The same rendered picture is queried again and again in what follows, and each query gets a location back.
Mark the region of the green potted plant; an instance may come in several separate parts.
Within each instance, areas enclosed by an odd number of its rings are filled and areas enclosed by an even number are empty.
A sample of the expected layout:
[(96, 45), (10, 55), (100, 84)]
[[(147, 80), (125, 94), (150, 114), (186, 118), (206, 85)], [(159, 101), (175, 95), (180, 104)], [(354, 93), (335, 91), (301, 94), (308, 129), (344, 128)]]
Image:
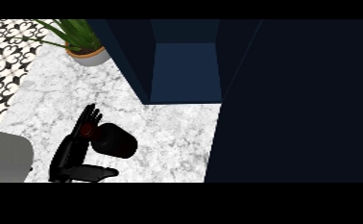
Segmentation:
[(41, 19), (35, 22), (54, 33), (63, 43), (22, 37), (22, 39), (46, 43), (65, 49), (66, 54), (81, 66), (102, 65), (109, 59), (109, 53), (85, 19), (54, 19), (56, 27)]

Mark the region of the dark wine bottle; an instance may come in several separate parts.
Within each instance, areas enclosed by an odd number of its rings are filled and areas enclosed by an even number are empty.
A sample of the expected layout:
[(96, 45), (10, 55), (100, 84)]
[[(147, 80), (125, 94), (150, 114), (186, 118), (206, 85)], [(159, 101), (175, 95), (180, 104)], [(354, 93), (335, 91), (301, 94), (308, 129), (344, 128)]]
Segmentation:
[(90, 140), (91, 149), (99, 154), (128, 159), (136, 153), (137, 140), (113, 123), (100, 126), (85, 123), (81, 126), (81, 136)]

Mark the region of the dark blue cabinet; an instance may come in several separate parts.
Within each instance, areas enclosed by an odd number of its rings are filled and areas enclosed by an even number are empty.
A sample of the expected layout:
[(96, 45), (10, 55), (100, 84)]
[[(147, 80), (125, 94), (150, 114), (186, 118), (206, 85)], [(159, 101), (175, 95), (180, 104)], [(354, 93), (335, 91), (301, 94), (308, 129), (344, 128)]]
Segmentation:
[(258, 19), (91, 19), (140, 102), (221, 103)]

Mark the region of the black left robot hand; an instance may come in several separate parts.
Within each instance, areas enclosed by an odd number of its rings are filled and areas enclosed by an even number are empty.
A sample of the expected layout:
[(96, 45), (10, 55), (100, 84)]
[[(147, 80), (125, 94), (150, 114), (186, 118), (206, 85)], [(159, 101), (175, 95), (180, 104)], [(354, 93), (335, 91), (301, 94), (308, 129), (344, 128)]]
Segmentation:
[(71, 183), (72, 181), (97, 183), (105, 178), (119, 175), (115, 168), (84, 164), (90, 140), (81, 136), (81, 127), (87, 123), (96, 125), (100, 118), (102, 113), (94, 104), (87, 105), (72, 132), (63, 138), (54, 151), (49, 169), (49, 181), (51, 183)]

